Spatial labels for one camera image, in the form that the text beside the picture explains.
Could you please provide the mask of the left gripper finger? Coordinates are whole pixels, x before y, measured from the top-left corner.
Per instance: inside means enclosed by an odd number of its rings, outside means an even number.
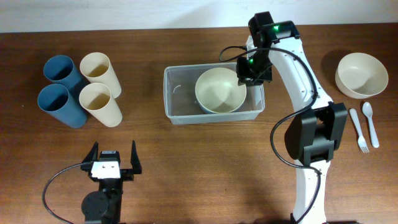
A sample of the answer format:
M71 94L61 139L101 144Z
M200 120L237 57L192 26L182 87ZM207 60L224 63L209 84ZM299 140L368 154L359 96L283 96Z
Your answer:
M142 170L141 162L140 162L139 156L137 154L135 140L132 141L130 162L131 162L131 165L132 165L132 170Z
M83 162L93 162L98 158L98 142L95 142L89 153L83 159Z

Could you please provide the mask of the cream bowl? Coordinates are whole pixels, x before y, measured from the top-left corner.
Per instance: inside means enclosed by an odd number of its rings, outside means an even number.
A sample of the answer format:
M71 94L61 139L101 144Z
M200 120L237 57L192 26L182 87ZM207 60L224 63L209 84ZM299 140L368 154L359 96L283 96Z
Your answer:
M203 72L195 84L195 96L201 105L213 110L220 104L239 106L246 100L246 85L238 85L237 73L228 68Z
M383 92L389 82L385 66L372 55L351 53L344 56L336 69L338 89L354 99L365 99Z

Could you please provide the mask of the cream cup front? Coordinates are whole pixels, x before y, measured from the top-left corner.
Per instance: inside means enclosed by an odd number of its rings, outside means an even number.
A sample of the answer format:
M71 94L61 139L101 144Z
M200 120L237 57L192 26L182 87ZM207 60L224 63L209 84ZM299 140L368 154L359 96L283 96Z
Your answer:
M106 127L118 126L123 115L110 89L102 83L90 83L79 95L81 106Z

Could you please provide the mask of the blue bowl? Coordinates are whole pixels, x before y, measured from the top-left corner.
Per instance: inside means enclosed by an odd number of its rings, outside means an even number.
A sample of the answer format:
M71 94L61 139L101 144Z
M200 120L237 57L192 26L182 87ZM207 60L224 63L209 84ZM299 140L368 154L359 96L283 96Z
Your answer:
M201 105L199 101L197 101L197 103L200 109L206 114L234 113L238 112L238 110L243 106L243 104L239 106L232 106L232 105L227 105L226 103L222 103L217 108L209 110L208 108Z

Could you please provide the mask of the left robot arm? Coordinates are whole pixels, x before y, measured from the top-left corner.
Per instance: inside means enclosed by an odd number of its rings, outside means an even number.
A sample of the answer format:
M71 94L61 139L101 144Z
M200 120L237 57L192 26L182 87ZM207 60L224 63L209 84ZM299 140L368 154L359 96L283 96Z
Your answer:
M99 184L98 190L89 193L81 203L81 211L85 223L119 223L121 219L121 204L123 183L133 181L135 175L142 173L142 166L137 155L136 143L131 147L131 168L120 168L120 153L118 151L99 152L99 144L93 147L82 160L81 170Z

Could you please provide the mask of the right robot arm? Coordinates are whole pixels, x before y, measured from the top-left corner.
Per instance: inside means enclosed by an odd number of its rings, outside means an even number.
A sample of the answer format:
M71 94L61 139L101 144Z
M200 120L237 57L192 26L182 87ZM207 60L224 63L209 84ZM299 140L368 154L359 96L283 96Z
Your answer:
M250 37L245 53L237 57L239 85L256 86L272 80L276 68L290 96L294 112L284 141L296 170L292 223L326 223L326 175L339 148L347 109L334 103L319 84L303 51L300 33L292 21L274 22L269 12L248 22Z

